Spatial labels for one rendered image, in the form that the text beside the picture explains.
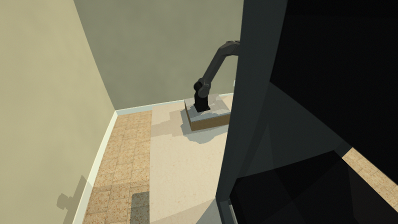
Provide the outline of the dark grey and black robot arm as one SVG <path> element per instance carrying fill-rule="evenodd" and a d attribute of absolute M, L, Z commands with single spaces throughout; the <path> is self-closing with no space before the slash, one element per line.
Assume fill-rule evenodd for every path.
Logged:
<path fill-rule="evenodd" d="M 208 95 L 211 82 L 227 56 L 238 56 L 239 46 L 240 40 L 231 40 L 219 47 L 203 77 L 199 78 L 194 84 L 193 88 L 196 92 L 194 94 L 195 103 L 193 105 L 198 113 L 210 110 L 208 106 Z"/>

